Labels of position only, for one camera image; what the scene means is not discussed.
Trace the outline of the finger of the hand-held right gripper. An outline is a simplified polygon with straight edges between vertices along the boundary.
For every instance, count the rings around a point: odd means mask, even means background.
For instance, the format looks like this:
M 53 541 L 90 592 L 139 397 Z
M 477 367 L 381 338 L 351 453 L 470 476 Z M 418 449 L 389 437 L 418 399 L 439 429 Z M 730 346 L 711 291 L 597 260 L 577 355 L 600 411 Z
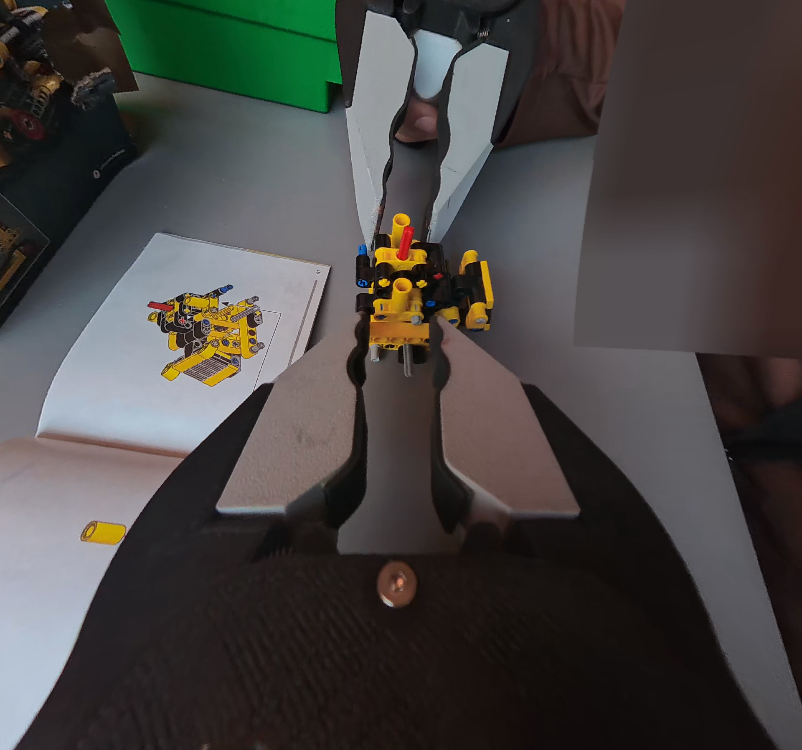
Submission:
M 416 48 L 391 15 L 366 12 L 346 125 L 358 219 L 373 245 L 383 219 L 398 118 L 410 96 Z
M 428 237 L 444 237 L 492 151 L 508 52 L 488 43 L 457 54 L 439 103 L 438 172 Z

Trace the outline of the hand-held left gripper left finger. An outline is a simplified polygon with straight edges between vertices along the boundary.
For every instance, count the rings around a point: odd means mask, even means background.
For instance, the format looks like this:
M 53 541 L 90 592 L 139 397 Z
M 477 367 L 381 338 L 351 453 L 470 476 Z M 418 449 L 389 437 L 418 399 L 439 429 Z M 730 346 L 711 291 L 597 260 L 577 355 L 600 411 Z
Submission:
M 366 492 L 363 398 L 369 318 L 348 323 L 280 374 L 216 504 L 341 527 Z

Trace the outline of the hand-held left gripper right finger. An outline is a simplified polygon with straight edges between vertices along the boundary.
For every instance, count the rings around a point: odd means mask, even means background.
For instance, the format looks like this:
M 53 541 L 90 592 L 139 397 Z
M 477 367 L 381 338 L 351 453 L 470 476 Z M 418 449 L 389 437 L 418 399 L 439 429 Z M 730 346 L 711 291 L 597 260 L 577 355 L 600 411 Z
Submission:
M 524 387 L 441 317 L 436 355 L 432 497 L 448 533 L 491 524 L 575 518 L 579 505 Z

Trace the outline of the yellow black lego model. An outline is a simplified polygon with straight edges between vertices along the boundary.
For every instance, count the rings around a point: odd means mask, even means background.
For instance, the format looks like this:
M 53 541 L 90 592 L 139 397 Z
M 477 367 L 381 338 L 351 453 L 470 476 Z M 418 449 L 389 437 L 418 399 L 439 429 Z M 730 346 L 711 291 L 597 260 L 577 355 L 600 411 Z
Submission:
M 441 244 L 418 240 L 410 225 L 393 249 L 390 232 L 378 234 L 372 256 L 365 244 L 358 247 L 356 311 L 370 318 L 371 360 L 394 351 L 410 377 L 412 365 L 426 360 L 435 316 L 468 331 L 487 331 L 495 297 L 488 263 L 475 250 L 466 251 L 458 271 L 451 272 Z

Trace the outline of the lego instruction booklet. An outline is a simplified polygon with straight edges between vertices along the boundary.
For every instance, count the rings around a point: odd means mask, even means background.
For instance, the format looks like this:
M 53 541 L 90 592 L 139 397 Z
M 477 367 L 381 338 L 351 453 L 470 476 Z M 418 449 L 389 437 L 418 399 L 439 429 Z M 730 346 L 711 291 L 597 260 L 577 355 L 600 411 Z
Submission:
M 2 444 L 2 748 L 35 718 L 126 532 L 305 351 L 329 265 L 155 234 Z

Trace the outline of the black lego set box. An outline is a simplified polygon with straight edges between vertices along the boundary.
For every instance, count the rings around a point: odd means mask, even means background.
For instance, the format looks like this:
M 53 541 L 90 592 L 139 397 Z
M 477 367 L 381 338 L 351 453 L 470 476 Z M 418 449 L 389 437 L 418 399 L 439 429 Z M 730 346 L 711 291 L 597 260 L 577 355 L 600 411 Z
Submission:
M 1 321 L 135 158 L 137 88 L 104 0 L 1 0 Z

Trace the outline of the person's right hand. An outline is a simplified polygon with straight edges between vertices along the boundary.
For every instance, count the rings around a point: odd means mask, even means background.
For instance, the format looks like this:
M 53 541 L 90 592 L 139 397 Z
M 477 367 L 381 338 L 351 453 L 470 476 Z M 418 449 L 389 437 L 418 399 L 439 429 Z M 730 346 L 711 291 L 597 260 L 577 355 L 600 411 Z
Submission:
M 402 143 L 422 143 L 437 139 L 438 108 L 412 95 L 406 115 L 395 137 Z

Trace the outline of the green storage box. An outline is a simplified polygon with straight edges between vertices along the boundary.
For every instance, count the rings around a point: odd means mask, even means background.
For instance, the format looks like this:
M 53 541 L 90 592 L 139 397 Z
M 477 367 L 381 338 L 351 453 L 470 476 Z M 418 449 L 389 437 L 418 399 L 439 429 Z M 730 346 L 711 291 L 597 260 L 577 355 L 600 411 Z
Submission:
M 105 0 L 134 71 L 314 112 L 342 82 L 335 0 Z

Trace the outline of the person's brown clothing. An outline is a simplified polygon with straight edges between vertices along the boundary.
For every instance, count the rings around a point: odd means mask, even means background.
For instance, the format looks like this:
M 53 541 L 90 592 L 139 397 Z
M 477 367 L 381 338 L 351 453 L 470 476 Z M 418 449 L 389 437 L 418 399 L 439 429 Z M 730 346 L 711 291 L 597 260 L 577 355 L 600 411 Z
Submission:
M 696 357 L 800 689 L 800 359 Z

